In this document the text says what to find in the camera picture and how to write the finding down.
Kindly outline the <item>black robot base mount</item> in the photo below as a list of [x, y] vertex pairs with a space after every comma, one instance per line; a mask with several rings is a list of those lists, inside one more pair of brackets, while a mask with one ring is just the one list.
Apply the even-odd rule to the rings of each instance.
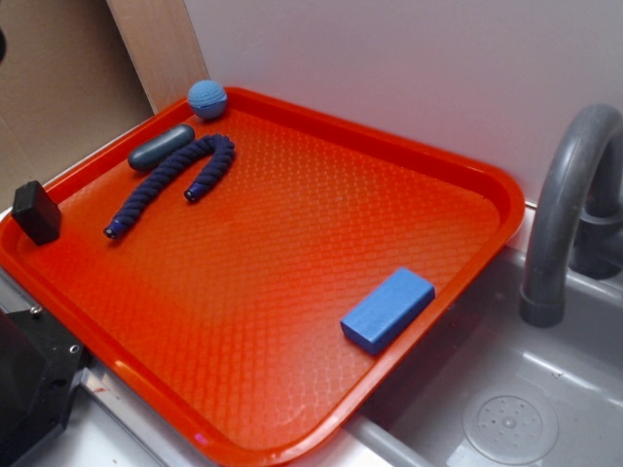
[[68, 423], [85, 353], [43, 310], [1, 314], [1, 464], [24, 466]]

